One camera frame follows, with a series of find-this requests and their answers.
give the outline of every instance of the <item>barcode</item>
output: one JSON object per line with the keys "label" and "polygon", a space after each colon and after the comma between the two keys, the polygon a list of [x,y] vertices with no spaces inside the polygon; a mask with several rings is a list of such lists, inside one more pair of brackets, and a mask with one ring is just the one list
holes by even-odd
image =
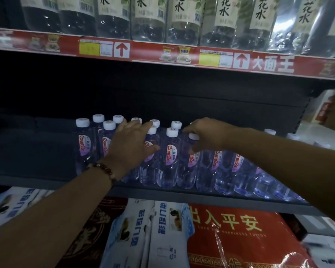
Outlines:
{"label": "barcode", "polygon": [[81,10],[93,13],[93,7],[86,3],[79,3]]}
{"label": "barcode", "polygon": [[58,10],[57,3],[50,1],[50,0],[42,0],[45,7],[53,8],[55,10]]}
{"label": "barcode", "polygon": [[122,8],[122,16],[126,17],[126,18],[129,18],[128,10]]}
{"label": "barcode", "polygon": [[161,19],[165,19],[165,12],[163,10],[158,9],[157,10],[157,17]]}
{"label": "barcode", "polygon": [[195,22],[200,22],[200,14],[199,13],[195,13]]}

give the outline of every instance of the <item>large bottle with beige label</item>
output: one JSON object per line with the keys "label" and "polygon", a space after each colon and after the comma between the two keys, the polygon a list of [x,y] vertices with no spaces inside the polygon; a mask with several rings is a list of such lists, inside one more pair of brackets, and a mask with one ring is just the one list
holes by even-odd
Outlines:
{"label": "large bottle with beige label", "polygon": [[20,0],[20,2],[25,22],[31,31],[61,32],[57,0]]}
{"label": "large bottle with beige label", "polygon": [[335,0],[321,0],[318,17],[303,47],[303,55],[335,57]]}
{"label": "large bottle with beige label", "polygon": [[133,40],[163,42],[168,0],[131,0]]}
{"label": "large bottle with beige label", "polygon": [[99,37],[130,39],[130,0],[95,0]]}
{"label": "large bottle with beige label", "polygon": [[241,3],[242,0],[206,0],[201,46],[232,47]]}
{"label": "large bottle with beige label", "polygon": [[242,0],[233,48],[266,50],[280,0]]}
{"label": "large bottle with beige label", "polygon": [[267,51],[301,54],[326,0],[281,0]]}
{"label": "large bottle with beige label", "polygon": [[65,34],[96,36],[93,0],[57,0]]}
{"label": "large bottle with beige label", "polygon": [[206,0],[170,0],[166,42],[197,45]]}

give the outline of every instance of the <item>person's right hand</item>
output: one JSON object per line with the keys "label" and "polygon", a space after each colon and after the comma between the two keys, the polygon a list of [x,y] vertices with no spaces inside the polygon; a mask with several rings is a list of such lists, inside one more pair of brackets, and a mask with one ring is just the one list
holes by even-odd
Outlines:
{"label": "person's right hand", "polygon": [[200,137],[200,140],[192,146],[190,154],[202,150],[224,150],[227,149],[228,133],[238,127],[204,117],[197,119],[189,126],[183,129],[183,133],[195,133]]}

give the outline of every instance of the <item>person's right arm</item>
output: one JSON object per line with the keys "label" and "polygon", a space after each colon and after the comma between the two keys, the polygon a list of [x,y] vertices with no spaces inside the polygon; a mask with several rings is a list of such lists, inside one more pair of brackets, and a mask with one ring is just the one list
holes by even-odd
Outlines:
{"label": "person's right arm", "polygon": [[230,150],[246,157],[335,221],[335,150],[203,118],[184,129],[200,140],[191,153]]}

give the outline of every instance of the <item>yellow price tag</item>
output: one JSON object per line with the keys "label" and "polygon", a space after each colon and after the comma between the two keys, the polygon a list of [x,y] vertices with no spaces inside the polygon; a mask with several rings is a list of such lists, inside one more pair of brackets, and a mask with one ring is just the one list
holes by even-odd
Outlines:
{"label": "yellow price tag", "polygon": [[100,44],[91,42],[80,42],[79,53],[81,55],[100,56]]}
{"label": "yellow price tag", "polygon": [[215,53],[200,53],[199,65],[218,67],[220,64],[220,55]]}

